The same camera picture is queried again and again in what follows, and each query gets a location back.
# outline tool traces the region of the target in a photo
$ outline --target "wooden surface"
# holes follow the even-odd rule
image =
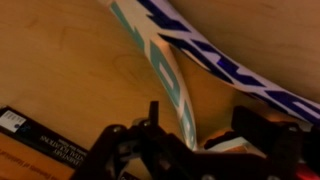
[[[233,59],[320,102],[320,1],[170,2]],[[285,118],[175,54],[200,144],[228,128],[237,104]],[[107,7],[94,0],[0,1],[1,105],[89,149],[107,125],[147,116],[151,100],[160,101],[161,126],[181,137],[160,80]]]

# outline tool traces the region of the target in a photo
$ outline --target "blue lettering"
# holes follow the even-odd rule
[[[234,79],[238,80],[239,82],[241,82],[242,84],[245,84],[245,85],[254,85],[254,86],[262,86],[262,87],[264,87],[264,85],[261,84],[254,77],[251,77],[251,76],[248,76],[248,75],[238,74],[237,70],[239,69],[239,67],[236,64],[234,64],[232,61],[227,59],[220,52],[215,50],[210,44],[207,44],[207,43],[204,43],[204,42],[201,42],[201,41],[196,41],[196,40],[192,40],[192,41],[201,50],[218,54],[221,57],[221,59],[218,61],[217,64],[223,70],[225,70],[231,77],[233,77]]]
[[[183,39],[176,39],[174,37],[169,37],[166,35],[159,34],[162,39],[170,43],[171,45],[175,46],[176,48],[182,50],[185,49],[192,53],[197,59],[199,59],[206,67],[208,67],[212,74],[216,75],[220,79],[233,84],[231,79],[228,78],[226,75],[224,75],[218,68],[216,68],[214,65],[210,63],[210,61],[201,54],[195,47],[190,45],[188,42],[186,42]]]
[[[299,99],[298,97],[289,94],[287,92],[283,91],[266,91],[266,93],[272,97],[273,99],[277,100],[281,104],[285,105],[292,111],[296,112],[303,118],[309,120],[311,123],[315,125],[320,125],[319,117],[320,117],[320,110],[316,108],[315,106]]]
[[[159,27],[163,29],[189,32],[189,29],[185,27],[181,22],[168,17],[164,12],[161,11],[161,9],[159,9],[150,0],[138,0],[138,2],[153,14],[152,16],[148,15],[148,17],[154,23],[156,23]]]

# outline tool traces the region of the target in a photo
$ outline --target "wood grain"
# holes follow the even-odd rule
[[[320,1],[170,2],[233,59],[320,102]],[[149,101],[159,100],[161,126],[181,137],[173,105],[149,62],[98,2],[2,0],[0,42],[0,104],[90,148],[104,127],[130,126],[147,116]],[[190,91],[200,144],[228,129],[238,104],[271,119],[287,119],[181,53],[175,55]]]

